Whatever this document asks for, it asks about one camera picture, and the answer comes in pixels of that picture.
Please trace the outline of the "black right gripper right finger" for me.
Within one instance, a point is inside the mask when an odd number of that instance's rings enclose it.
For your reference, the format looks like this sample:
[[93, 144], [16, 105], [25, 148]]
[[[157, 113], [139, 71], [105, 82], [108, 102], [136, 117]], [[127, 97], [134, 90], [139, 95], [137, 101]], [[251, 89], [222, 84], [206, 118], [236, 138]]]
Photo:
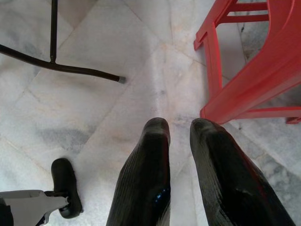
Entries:
[[293, 226], [261, 170], [222, 126], [194, 119], [190, 147], [210, 226]]

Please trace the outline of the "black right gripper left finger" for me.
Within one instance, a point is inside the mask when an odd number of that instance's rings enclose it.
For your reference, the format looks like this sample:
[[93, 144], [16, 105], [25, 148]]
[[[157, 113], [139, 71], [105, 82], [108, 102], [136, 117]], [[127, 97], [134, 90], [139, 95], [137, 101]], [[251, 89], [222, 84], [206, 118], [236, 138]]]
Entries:
[[146, 122], [139, 141], [122, 167], [108, 226], [168, 226], [170, 224], [170, 132], [167, 121]]

